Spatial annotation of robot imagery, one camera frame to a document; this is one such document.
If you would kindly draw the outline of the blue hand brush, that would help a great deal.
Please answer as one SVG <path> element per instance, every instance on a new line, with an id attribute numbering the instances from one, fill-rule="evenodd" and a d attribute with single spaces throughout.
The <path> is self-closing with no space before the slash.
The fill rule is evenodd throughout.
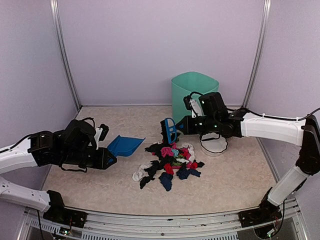
<path id="1" fill-rule="evenodd" d="M 176 123 L 172 118 L 165 118 L 160 122 L 160 125 L 163 143 L 172 145 L 179 140 L 181 133 L 177 131 Z"/>

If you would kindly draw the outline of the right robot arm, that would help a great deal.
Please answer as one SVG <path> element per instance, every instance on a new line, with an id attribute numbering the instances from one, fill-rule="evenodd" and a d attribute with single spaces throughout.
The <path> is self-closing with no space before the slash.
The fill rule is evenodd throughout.
<path id="1" fill-rule="evenodd" d="M 200 94 L 198 100 L 191 95 L 183 98 L 191 112 L 175 127 L 184 135 L 217 134 L 231 137 L 254 137 L 293 144 L 300 148 L 295 165 L 270 188 L 258 207 L 239 212 L 242 227 L 274 221 L 284 216 L 280 206 L 292 193 L 299 190 L 308 177 L 320 171 L 320 127 L 310 113 L 305 117 L 285 118 L 255 113 L 241 107 L 228 109 L 219 92 Z"/>

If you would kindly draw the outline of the blue dustpan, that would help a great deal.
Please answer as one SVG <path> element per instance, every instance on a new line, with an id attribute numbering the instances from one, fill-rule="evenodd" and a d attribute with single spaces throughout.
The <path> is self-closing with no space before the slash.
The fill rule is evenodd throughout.
<path id="1" fill-rule="evenodd" d="M 107 146 L 107 149 L 115 157 L 130 157 L 144 140 L 144 138 L 125 137 L 118 135 Z"/>

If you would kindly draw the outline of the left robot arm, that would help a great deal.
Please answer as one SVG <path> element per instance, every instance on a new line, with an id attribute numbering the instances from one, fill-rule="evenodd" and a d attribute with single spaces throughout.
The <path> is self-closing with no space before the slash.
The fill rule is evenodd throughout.
<path id="1" fill-rule="evenodd" d="M 117 162 L 117 158 L 105 147 L 100 147 L 108 134 L 109 127 L 89 124 L 90 117 L 73 119 L 68 126 L 56 132 L 40 131 L 29 134 L 17 143 L 0 150 L 0 172 L 7 173 L 22 168 L 55 165 L 74 165 L 76 172 L 86 173 L 88 169 L 106 170 Z M 0 179 L 1 199 L 17 205 L 43 212 L 43 217 L 54 222 L 68 224 L 85 213 L 65 207 L 57 191 L 40 191 Z"/>

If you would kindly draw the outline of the teal plastic waste bin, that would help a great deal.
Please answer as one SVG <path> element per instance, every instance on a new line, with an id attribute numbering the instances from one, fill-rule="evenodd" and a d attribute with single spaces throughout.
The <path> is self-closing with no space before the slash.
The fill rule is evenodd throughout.
<path id="1" fill-rule="evenodd" d="M 177 123 L 184 116 L 191 115 L 191 111 L 186 109 L 183 98 L 190 95 L 199 104 L 200 94 L 217 92 L 219 90 L 219 82 L 214 78 L 205 74 L 189 71 L 175 76 L 171 80 L 171 105 L 172 118 Z"/>

